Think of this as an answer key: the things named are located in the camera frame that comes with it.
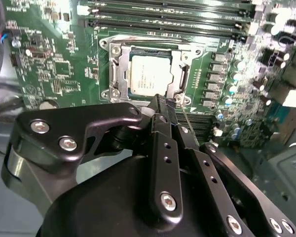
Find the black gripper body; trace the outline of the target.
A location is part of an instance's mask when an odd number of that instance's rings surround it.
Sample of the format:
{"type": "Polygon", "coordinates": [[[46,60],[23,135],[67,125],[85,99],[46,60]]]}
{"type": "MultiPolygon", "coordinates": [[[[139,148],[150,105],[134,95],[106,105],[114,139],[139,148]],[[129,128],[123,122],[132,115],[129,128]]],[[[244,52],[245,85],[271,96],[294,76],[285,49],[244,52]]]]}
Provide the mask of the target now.
{"type": "Polygon", "coordinates": [[[56,199],[42,237],[219,237],[218,222],[196,177],[180,171],[184,215],[161,231],[148,208],[149,160],[127,158],[56,199]]]}

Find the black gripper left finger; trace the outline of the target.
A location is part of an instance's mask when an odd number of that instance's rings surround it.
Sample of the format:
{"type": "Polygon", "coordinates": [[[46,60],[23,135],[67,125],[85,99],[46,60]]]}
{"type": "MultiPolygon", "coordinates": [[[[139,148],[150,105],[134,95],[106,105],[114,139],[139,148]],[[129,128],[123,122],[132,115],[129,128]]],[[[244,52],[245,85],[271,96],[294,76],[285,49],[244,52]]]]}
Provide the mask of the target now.
{"type": "Polygon", "coordinates": [[[1,177],[45,215],[62,194],[81,188],[81,164],[132,149],[148,158],[149,210],[178,222],[183,207],[176,124],[174,100],[161,95],[140,109],[122,102],[23,112],[15,119],[1,177]]]}

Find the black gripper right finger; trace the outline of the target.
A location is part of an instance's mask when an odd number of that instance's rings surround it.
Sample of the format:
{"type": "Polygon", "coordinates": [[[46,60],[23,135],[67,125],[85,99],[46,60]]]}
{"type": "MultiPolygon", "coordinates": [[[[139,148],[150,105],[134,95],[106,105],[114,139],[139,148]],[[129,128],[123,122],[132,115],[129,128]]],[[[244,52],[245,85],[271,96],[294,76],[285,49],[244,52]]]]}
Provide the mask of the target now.
{"type": "Polygon", "coordinates": [[[197,146],[191,131],[177,122],[175,101],[166,100],[175,138],[202,182],[216,237],[296,237],[293,222],[211,143],[197,146]]]}

